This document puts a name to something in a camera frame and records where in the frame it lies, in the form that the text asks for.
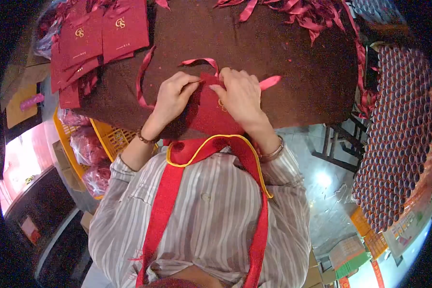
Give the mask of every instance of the plastic bag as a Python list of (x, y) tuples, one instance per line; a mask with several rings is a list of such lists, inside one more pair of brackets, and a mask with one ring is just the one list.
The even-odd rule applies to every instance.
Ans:
[(89, 117), (78, 115), (70, 109), (61, 109), (60, 107), (58, 107), (58, 119), (67, 126), (91, 125)]
[(107, 187), (109, 186), (110, 168), (108, 164), (101, 164), (90, 167), (83, 174), (83, 183), (91, 196), (96, 199), (102, 199)]
[(61, 29), (61, 22), (56, 19), (56, 8), (67, 0), (53, 0), (37, 20), (34, 55), (51, 60), (51, 45), (53, 36)]
[(72, 133), (70, 146), (79, 164), (92, 166), (107, 159), (107, 154), (92, 127), (82, 126)]

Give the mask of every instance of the bracelet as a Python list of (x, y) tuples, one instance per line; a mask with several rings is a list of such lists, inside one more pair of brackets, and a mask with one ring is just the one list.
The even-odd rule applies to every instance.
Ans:
[(280, 138), (280, 146), (273, 153), (270, 153), (270, 154), (267, 154), (267, 155), (262, 155), (261, 154), (261, 157), (259, 158), (260, 162), (265, 163), (265, 162), (269, 162), (269, 161), (275, 160), (280, 155), (280, 152), (282, 152), (283, 147), (285, 146), (284, 142), (283, 142), (283, 138), (280, 135), (277, 135), (277, 136)]
[(160, 138), (155, 138), (155, 139), (152, 139), (152, 140), (147, 140), (147, 139), (145, 139), (142, 135), (141, 135), (141, 130), (138, 130), (137, 132), (136, 132), (136, 135), (138, 136), (138, 138), (139, 138), (139, 140), (141, 140), (141, 141), (143, 141), (145, 144), (155, 144), (155, 143), (157, 143), (158, 141), (160, 141)]

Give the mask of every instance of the striped shirt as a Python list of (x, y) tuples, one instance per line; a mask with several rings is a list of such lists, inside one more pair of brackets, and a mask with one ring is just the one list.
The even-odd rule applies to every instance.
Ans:
[[(116, 287), (135, 287), (141, 263), (130, 259), (141, 255), (166, 164), (166, 153), (159, 153), (138, 172), (120, 158), (110, 166), (109, 191), (90, 224), (89, 251)], [(268, 203), (269, 233), (259, 286), (300, 288), (311, 250), (303, 178), (286, 146), (261, 167), (274, 198)], [(196, 265), (231, 287), (243, 286), (261, 197), (256, 181), (241, 168), (229, 148), (185, 168), (156, 259), (146, 271), (150, 282)]]

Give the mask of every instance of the stool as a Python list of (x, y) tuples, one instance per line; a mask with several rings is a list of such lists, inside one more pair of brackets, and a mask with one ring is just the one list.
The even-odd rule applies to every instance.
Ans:
[[(363, 159), (363, 154), (365, 153), (364, 145), (361, 142), (363, 133), (366, 133), (367, 127), (362, 124), (357, 118), (351, 116), (351, 121), (355, 124), (355, 128), (353, 134), (350, 134), (345, 129), (341, 127), (341, 124), (326, 124), (325, 130), (325, 141), (323, 143), (322, 152), (313, 151), (312, 156), (325, 160), (334, 165), (338, 165), (341, 168), (349, 170), (353, 173), (357, 173), (358, 168), (360, 167), (360, 162)], [(334, 135), (331, 137), (331, 148), (330, 153), (328, 155), (328, 142), (330, 136), (330, 129), (333, 129)], [(346, 141), (351, 144), (351, 147), (348, 148), (346, 146)], [(334, 158), (334, 149), (336, 147), (336, 143), (339, 143), (342, 150), (346, 153), (351, 154), (352, 156), (358, 158), (357, 165), (352, 165), (347, 162), (338, 160)]]

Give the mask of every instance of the brown table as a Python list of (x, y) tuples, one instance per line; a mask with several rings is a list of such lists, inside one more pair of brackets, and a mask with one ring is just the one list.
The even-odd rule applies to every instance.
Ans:
[[(333, 26), (311, 47), (306, 29), (284, 24), (287, 15), (267, 6), (256, 6), (247, 22), (238, 23), (244, 5), (213, 9), (212, 1), (169, 4), (171, 11), (149, 9), (150, 34), (157, 49), (142, 86), (147, 103), (155, 101), (161, 82), (178, 71), (214, 73), (209, 65), (179, 67), (181, 61), (213, 58), (220, 68), (243, 69), (260, 80), (283, 77), (262, 95), (262, 109), (274, 128), (348, 118), (357, 85), (357, 58), (355, 35), (345, 13), (341, 18), (346, 32)], [(97, 90), (84, 98), (79, 112), (116, 127), (140, 128), (150, 114), (136, 100), (136, 76), (146, 51), (105, 66)], [(186, 131), (181, 119), (162, 137), (179, 135), (202, 136)]]

